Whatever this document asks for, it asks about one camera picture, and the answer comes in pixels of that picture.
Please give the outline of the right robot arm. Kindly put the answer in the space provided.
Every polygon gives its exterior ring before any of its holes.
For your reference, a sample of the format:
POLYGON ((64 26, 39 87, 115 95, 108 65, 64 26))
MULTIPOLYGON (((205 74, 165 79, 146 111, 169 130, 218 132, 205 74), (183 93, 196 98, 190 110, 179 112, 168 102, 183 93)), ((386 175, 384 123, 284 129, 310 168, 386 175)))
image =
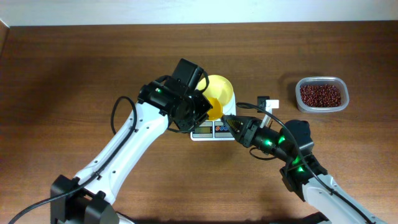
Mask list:
POLYGON ((312 153, 314 143, 306 121, 285 123, 288 130, 275 131, 250 116, 224 115, 221 119, 235 140, 285 162, 280 169, 288 191, 318 210, 306 223, 384 223, 349 196, 320 165, 312 153))

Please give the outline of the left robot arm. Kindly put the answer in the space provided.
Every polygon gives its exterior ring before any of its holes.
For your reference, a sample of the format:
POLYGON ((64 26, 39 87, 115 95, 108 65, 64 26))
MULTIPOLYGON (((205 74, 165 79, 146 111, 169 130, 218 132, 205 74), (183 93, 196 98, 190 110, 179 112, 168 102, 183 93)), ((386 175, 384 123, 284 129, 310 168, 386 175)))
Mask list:
POLYGON ((172 75, 144 85, 106 147, 74 178, 60 175, 52 184, 51 223, 132 223, 113 208, 118 192, 146 149, 171 124, 175 133, 190 133, 208 119, 210 102, 197 89, 201 78, 209 80, 204 69, 183 58, 172 75))

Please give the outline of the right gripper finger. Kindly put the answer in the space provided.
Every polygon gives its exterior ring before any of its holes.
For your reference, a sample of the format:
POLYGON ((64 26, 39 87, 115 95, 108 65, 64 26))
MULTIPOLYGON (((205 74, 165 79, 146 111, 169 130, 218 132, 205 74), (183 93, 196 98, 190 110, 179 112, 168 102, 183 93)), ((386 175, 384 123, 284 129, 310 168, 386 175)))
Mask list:
POLYGON ((245 128, 246 128, 246 124, 226 124, 228 130, 230 131, 230 133, 233 135, 233 137, 237 140, 240 141, 245 134, 245 128))
POLYGON ((252 121, 253 117, 250 116, 236 116, 236 115, 223 115, 222 122, 226 124, 246 124, 252 121))

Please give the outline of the yellow measuring scoop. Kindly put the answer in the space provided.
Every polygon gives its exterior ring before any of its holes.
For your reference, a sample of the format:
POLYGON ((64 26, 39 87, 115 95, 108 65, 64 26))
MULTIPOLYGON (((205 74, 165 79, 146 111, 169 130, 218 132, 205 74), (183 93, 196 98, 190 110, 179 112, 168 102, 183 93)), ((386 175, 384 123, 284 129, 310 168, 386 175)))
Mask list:
POLYGON ((208 114, 208 120, 215 121, 223 116, 223 106, 216 98, 209 97, 207 100, 210 102, 212 109, 210 109, 208 114))

